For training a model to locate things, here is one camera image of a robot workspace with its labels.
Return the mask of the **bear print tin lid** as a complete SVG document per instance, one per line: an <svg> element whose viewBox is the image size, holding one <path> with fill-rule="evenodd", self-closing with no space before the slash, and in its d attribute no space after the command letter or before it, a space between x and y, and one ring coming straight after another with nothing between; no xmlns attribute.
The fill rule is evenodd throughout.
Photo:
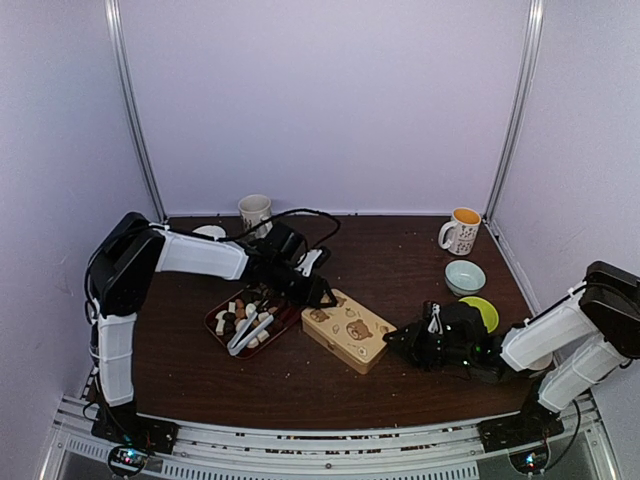
<svg viewBox="0 0 640 480"><path fill-rule="evenodd" d="M338 305L333 308L305 309L301 313L302 328L304 323L308 323L315 329L327 331L331 326L336 325L343 327L349 325L350 327L354 327L353 322L360 321L374 334L379 333L382 336L382 340L385 333L397 330L393 324L387 322L345 293L337 289L333 289L332 291L338 300Z"/></svg>

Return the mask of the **beige tin box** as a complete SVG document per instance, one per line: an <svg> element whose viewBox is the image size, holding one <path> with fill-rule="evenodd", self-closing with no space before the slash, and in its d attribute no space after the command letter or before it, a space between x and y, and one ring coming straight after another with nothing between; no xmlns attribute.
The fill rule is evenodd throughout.
<svg viewBox="0 0 640 480"><path fill-rule="evenodd" d="M353 324L354 327L331 326L324 331L304 323L303 331L357 373L366 375L386 353L386 343L364 323L354 321Z"/></svg>

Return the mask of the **white handled metal tongs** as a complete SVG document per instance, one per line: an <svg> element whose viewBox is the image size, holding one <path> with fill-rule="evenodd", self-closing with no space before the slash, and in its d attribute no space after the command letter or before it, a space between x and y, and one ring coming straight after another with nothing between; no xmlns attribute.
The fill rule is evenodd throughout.
<svg viewBox="0 0 640 480"><path fill-rule="evenodd" d="M262 318L260 315L261 312L254 309L227 343L227 352L232 357L237 356L252 340L257 339L275 319L273 313L266 312Z"/></svg>

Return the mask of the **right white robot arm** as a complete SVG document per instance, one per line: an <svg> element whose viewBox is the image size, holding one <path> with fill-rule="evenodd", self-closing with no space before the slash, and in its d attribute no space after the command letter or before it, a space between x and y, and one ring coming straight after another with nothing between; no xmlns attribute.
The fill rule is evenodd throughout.
<svg viewBox="0 0 640 480"><path fill-rule="evenodd" d="M383 336L390 351L432 371L462 367L499 384L533 379L529 403L513 419L519 440L535 440L577 396L639 357L639 278L604 261L538 315L505 334L488 331L479 308L426 301L421 319Z"/></svg>

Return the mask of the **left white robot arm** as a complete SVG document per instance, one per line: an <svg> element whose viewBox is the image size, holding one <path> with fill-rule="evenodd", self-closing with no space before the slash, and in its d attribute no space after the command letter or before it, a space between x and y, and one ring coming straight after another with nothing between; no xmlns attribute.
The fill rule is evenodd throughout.
<svg viewBox="0 0 640 480"><path fill-rule="evenodd" d="M135 323L148 298L161 306L203 300L207 287L224 282L262 285L292 305L323 309L337 299L316 270L329 257L321 241L306 237L275 215L236 236L213 237L157 224L129 212L90 258L84 278L89 351L99 380L106 429L123 444L137 442L144 424L137 414L132 361ZM160 300L180 281L184 291Z"/></svg>

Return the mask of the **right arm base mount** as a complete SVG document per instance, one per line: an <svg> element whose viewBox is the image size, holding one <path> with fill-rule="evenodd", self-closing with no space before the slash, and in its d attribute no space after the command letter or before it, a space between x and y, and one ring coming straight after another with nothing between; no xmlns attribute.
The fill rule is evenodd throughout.
<svg viewBox="0 0 640 480"><path fill-rule="evenodd" d="M565 431L558 419L526 422L520 415L482 421L479 436L486 453L506 450L518 473L541 474L551 462L549 439Z"/></svg>

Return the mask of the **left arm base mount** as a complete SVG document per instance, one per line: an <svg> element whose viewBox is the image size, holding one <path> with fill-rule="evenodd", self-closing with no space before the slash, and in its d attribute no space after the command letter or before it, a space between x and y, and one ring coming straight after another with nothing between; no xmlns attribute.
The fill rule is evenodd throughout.
<svg viewBox="0 0 640 480"><path fill-rule="evenodd" d="M91 434L114 443L107 453L107 466L120 477L131 477L142 472L156 454L171 454L179 427L169 421L141 418L138 428L124 430L114 420L98 418Z"/></svg>

